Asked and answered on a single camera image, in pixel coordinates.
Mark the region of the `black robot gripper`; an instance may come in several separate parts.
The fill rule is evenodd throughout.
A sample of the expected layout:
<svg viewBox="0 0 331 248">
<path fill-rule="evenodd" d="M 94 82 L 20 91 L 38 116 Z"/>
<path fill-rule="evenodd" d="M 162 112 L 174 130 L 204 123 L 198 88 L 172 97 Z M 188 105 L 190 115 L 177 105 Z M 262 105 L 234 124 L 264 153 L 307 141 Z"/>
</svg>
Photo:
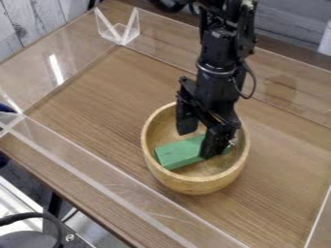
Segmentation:
<svg viewBox="0 0 331 248">
<path fill-rule="evenodd" d="M 241 123 L 234 112 L 234 104 L 241 94 L 246 75 L 244 63 L 229 68 L 212 68 L 196 63 L 196 80 L 180 78 L 176 102 L 176 128 L 180 136 L 196 131 L 197 122 L 206 127 L 200 146 L 200 157 L 209 159 L 220 155 L 233 139 Z"/>
</svg>

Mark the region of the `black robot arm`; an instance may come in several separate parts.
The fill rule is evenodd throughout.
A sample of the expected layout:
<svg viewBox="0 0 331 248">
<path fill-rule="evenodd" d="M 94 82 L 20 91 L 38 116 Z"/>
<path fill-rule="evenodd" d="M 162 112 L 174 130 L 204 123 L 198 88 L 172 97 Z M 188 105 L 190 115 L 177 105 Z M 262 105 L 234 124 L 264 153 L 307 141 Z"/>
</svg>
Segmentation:
<svg viewBox="0 0 331 248">
<path fill-rule="evenodd" d="M 245 58 L 257 42 L 254 16 L 257 0 L 192 0 L 198 7 L 200 53 L 196 79 L 180 78 L 176 128 L 180 135 L 192 133 L 198 124 L 205 135 L 198 156 L 209 159 L 229 146 L 241 127 L 234 113 L 245 78 L 253 75 Z"/>
</svg>

